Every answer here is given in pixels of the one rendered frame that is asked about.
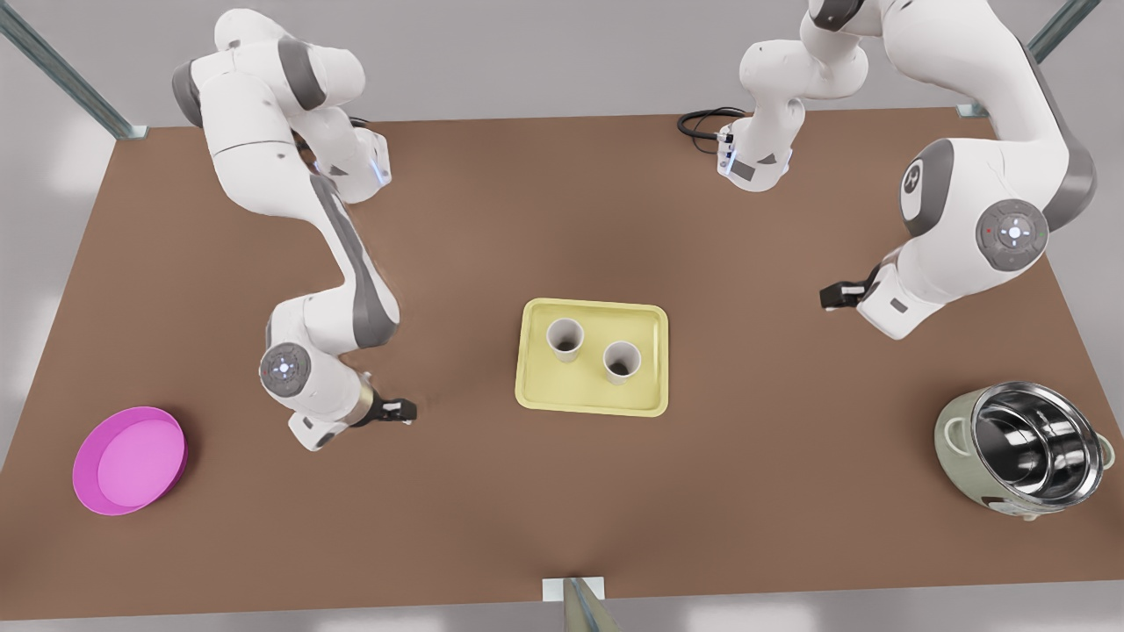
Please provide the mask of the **yellow rectangular tray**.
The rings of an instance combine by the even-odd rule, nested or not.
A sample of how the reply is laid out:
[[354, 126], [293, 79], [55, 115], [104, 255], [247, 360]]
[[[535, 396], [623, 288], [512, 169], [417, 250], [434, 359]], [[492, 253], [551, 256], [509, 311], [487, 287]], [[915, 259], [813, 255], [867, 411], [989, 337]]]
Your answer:
[[[574, 363], [560, 363], [546, 340], [552, 320], [574, 319], [584, 341]], [[534, 298], [523, 306], [515, 396], [522, 407], [654, 419], [669, 405], [669, 317], [658, 305]], [[642, 363], [627, 383], [606, 377], [602, 352], [629, 341]]]

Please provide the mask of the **white IKEA cup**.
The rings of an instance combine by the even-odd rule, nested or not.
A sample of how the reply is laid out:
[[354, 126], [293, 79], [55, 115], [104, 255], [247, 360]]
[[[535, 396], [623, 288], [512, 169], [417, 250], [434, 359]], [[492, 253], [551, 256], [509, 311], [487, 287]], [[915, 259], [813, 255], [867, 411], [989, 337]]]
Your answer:
[[546, 332], [551, 352], [560, 363], [574, 363], [584, 341], [584, 328], [574, 319], [552, 320]]
[[641, 351], [629, 341], [611, 341], [602, 350], [602, 368], [613, 385], [627, 383], [629, 377], [638, 372], [641, 363]]

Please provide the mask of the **silver frame post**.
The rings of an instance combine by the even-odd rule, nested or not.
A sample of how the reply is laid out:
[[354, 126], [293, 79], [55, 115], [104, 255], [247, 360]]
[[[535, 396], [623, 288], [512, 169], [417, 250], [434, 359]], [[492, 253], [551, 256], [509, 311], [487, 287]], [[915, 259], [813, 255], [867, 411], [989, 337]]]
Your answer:
[[542, 601], [561, 601], [565, 632], [623, 632], [605, 605], [605, 578], [545, 578]]
[[146, 126], [125, 119], [7, 0], [0, 0], [0, 33], [114, 139], [145, 139], [148, 136]]
[[1015, 33], [1015, 39], [1042, 64], [1091, 13], [1103, 0], [1062, 0], [1033, 33]]

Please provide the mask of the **grey-green steel pot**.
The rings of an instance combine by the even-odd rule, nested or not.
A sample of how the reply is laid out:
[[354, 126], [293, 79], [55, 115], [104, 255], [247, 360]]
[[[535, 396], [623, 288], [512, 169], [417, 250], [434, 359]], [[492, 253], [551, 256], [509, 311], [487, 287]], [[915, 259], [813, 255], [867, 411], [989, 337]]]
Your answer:
[[1116, 461], [1111, 441], [1078, 407], [1027, 381], [951, 400], [933, 442], [948, 480], [967, 499], [1024, 521], [1088, 500]]

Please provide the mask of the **pink round bowl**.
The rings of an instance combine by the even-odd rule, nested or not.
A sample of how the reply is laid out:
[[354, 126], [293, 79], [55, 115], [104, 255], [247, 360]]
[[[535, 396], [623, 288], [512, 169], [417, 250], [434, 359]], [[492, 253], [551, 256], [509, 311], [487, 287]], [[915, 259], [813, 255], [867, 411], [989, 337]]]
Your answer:
[[89, 511], [120, 516], [157, 502], [185, 471], [184, 428], [171, 413], [136, 406], [100, 421], [79, 448], [73, 491]]

